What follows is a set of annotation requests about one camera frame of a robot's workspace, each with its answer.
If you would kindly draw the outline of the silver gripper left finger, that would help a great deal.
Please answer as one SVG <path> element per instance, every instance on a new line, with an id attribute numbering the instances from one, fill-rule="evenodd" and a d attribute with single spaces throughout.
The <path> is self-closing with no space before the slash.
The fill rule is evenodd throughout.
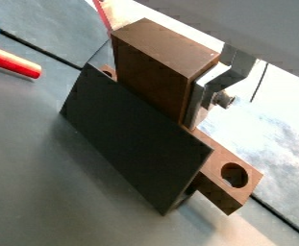
<path id="1" fill-rule="evenodd" d="M 131 0 L 91 0 L 107 34 L 132 22 Z"/>

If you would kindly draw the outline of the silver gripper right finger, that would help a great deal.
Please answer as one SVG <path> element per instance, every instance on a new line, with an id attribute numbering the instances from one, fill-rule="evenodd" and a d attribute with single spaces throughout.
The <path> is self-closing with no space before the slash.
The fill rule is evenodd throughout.
<path id="1" fill-rule="evenodd" d="M 194 130 L 214 105 L 227 109 L 234 101 L 225 90 L 249 76 L 255 57 L 230 44 L 225 44 L 218 64 L 195 80 L 190 94 L 183 125 Z"/>

